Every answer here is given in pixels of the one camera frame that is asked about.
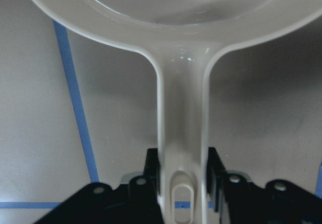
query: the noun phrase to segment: metal screw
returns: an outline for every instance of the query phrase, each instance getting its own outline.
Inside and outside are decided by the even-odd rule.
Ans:
[[[105,189],[104,189],[103,187],[96,187],[96,188],[93,190],[93,193],[94,193],[94,194],[102,194],[104,191],[105,191]]]
[[[282,182],[276,182],[274,184],[274,188],[279,190],[279,191],[285,191],[286,190],[286,185]]]
[[[144,185],[146,183],[145,178],[140,178],[136,180],[137,185]]]
[[[231,175],[229,177],[229,180],[232,182],[232,183],[239,183],[240,182],[240,177],[238,175]]]

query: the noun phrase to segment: frying pan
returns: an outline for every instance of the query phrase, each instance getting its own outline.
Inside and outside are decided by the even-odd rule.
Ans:
[[[165,223],[207,223],[209,75],[225,53],[291,32],[322,0],[33,0],[69,29],[138,52],[157,75],[158,201]],[[184,189],[190,215],[177,219]]]

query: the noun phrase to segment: white plastic object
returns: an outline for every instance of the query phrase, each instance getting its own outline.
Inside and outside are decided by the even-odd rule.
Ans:
[[[193,189],[192,223],[207,223],[209,75],[225,53],[279,37],[322,14],[322,0],[33,0],[66,27],[144,55],[157,74],[158,198]],[[184,173],[189,181],[174,176]]]

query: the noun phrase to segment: blue tape strip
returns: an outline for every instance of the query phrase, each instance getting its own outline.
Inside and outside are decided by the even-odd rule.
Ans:
[[[208,202],[208,208],[212,209],[211,201]],[[189,201],[175,201],[175,209],[190,209]]]
[[[1,209],[54,209],[59,202],[0,202]]]
[[[54,21],[54,27],[61,55],[61,61],[64,66],[67,84],[69,88],[72,106],[74,108],[75,118],[78,126],[79,136],[82,142],[85,160],[91,182],[99,182],[99,175],[96,168],[93,148],[90,134],[87,128],[85,113],[83,109],[81,94],[79,92],[74,63],[72,61],[71,50],[69,46],[67,31],[64,26]]]
[[[317,174],[317,183],[316,183],[315,194],[317,197],[322,199],[322,163],[320,165],[320,168],[319,168],[318,174]]]

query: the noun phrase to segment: bolt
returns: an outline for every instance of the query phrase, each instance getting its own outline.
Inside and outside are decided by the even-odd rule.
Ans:
[[[238,175],[230,175],[229,180],[232,183],[239,183],[240,182],[240,177]]]
[[[145,178],[140,178],[136,180],[137,185],[144,185],[146,183]]]
[[[282,182],[276,182],[274,184],[274,188],[279,190],[279,191],[285,191],[286,190],[286,185]]]
[[[96,188],[93,190],[93,193],[94,193],[94,194],[102,194],[104,191],[105,191],[105,189],[104,189],[103,187],[96,187]]]

